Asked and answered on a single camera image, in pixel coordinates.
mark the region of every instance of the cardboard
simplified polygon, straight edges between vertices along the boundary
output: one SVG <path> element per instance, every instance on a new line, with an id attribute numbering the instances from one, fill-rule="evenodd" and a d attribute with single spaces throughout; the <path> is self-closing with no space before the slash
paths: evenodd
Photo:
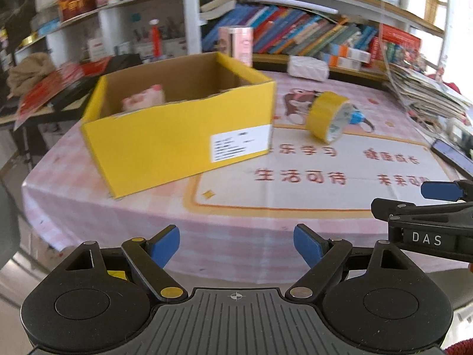
<path id="1" fill-rule="evenodd" d="M 167 104 L 121 113 L 122 99 L 154 84 Z M 122 197 L 266 154 L 275 89 L 221 53 L 167 59 L 103 76 L 81 130 L 111 194 Z"/>

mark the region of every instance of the red packaging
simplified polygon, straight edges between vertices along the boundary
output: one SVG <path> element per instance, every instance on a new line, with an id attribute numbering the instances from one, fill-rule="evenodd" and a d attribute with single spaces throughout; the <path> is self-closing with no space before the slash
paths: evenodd
<path id="1" fill-rule="evenodd" d="M 422 40 L 420 38 L 386 24 L 383 24 L 382 35 L 384 42 L 392 42 L 393 44 L 400 45 L 414 53 L 417 53 L 420 50 L 420 46 L 422 44 Z M 379 37 L 374 37 L 371 41 L 370 53 L 371 62 L 368 64 L 369 67 L 373 66 L 373 62 L 375 60 L 383 61 Z"/>
<path id="2" fill-rule="evenodd" d="M 56 94 L 84 76 L 99 75 L 105 71 L 111 57 L 87 64 L 65 63 L 59 70 L 50 73 L 36 84 L 31 91 L 21 97 L 17 110 L 14 130 L 18 129 L 39 108 Z"/>

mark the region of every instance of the table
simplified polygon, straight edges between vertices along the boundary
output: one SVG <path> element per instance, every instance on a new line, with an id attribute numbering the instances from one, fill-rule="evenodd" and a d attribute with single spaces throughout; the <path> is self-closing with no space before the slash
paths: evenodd
<path id="1" fill-rule="evenodd" d="M 35 113 L 33 113 L 24 125 L 29 126 L 37 124 L 46 124 L 49 122 L 79 120 L 88 104 L 89 99 L 90 94 L 87 94 L 82 98 L 69 104 L 68 106 L 64 107 L 61 111 L 57 112 L 55 112 L 53 108 L 50 108 L 45 105 L 42 108 L 38 109 Z M 13 129 L 17 118 L 18 115 L 16 113 L 0 117 L 0 130 Z"/>
<path id="2" fill-rule="evenodd" d="M 325 238 L 373 246 L 387 237 L 387 224 L 372 218 L 371 199 L 431 204 L 420 196 L 423 180 L 458 178 L 430 153 L 389 93 L 266 73 L 278 82 L 270 154 L 115 200 L 76 124 L 23 184 L 33 228 L 61 250 L 86 240 L 120 246 L 176 224 L 181 245 L 166 269 L 229 281 L 291 283 L 307 271 L 292 244 L 297 223 Z M 349 126 L 340 140 L 321 145 L 286 104 L 295 92 L 310 97 L 314 90 L 348 97 L 374 129 Z M 427 272 L 466 266 L 410 256 Z"/>

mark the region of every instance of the yellow tape roll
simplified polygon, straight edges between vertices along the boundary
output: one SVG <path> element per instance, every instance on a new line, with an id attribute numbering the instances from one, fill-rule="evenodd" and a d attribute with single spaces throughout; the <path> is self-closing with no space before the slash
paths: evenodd
<path id="1" fill-rule="evenodd" d="M 346 97 L 324 92 L 315 99 L 307 116 L 306 128 L 330 144 L 337 140 L 350 123 L 353 105 Z"/>

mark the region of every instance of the pink box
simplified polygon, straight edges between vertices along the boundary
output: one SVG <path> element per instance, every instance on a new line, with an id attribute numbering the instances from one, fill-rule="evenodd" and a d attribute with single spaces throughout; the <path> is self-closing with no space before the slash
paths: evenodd
<path id="1" fill-rule="evenodd" d="M 222 26 L 218 29 L 218 50 L 253 65 L 253 28 L 248 26 Z"/>

